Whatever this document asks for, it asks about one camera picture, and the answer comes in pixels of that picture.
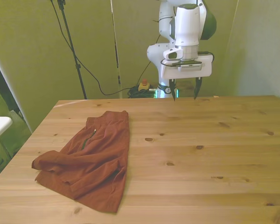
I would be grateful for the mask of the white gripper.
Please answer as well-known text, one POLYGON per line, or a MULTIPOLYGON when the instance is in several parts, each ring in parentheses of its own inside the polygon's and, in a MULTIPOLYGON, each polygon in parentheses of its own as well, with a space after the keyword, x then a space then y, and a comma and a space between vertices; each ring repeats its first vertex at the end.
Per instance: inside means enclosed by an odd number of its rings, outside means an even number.
POLYGON ((175 79, 196 78, 194 88, 194 99, 197 98, 202 86, 203 77, 209 77, 212 74, 212 55, 202 55, 195 60, 162 60, 160 68, 160 77, 169 79, 169 87, 172 97, 176 98, 175 79))

